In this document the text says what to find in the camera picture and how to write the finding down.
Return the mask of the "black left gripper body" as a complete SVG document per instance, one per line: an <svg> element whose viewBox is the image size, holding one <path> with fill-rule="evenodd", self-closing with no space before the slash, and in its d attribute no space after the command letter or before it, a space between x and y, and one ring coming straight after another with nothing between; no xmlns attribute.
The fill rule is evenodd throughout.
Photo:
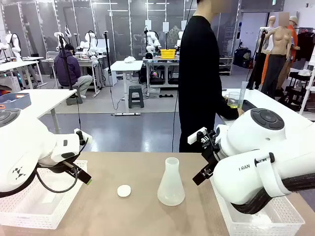
<svg viewBox="0 0 315 236"><path fill-rule="evenodd" d="M75 171L79 170L79 167L73 163L72 159L63 159L60 161L55 161L51 158L43 158L38 161L37 167L46 168L56 174L66 172L70 175L74 175Z"/></svg>

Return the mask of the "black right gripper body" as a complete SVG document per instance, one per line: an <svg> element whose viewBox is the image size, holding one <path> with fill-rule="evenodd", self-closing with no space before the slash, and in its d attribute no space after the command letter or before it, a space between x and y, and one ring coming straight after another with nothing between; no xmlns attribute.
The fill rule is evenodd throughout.
<svg viewBox="0 0 315 236"><path fill-rule="evenodd" d="M201 170L202 173L212 173L214 171L215 166L220 161L219 151L221 150L218 143L216 143L217 134L214 130L208 132L206 130L206 134L203 138L201 138L202 147L204 148L202 152L202 156L208 162L208 164Z"/></svg>

